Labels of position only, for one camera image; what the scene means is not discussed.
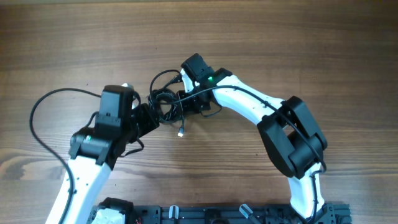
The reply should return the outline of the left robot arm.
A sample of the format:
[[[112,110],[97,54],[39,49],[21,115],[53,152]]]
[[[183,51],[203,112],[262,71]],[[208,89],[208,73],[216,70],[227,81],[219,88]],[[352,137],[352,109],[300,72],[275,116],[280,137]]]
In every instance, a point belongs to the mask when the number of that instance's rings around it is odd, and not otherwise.
[[[104,87],[95,125],[81,128],[70,140],[70,172],[65,174],[47,223],[86,222],[117,159],[128,155],[127,144],[159,127],[148,104],[133,104],[138,99],[131,87]]]

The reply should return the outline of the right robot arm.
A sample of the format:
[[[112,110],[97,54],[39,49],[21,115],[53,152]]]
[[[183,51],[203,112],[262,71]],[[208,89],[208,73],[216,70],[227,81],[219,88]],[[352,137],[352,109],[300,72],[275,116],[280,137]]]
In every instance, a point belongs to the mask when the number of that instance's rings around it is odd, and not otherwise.
[[[186,96],[194,106],[212,101],[229,108],[257,126],[269,159],[290,187],[290,206],[309,223],[315,223],[325,201],[320,174],[326,171],[323,151],[327,140],[306,104],[263,94],[244,84],[225,68],[213,70],[202,56],[193,54],[181,65]]]

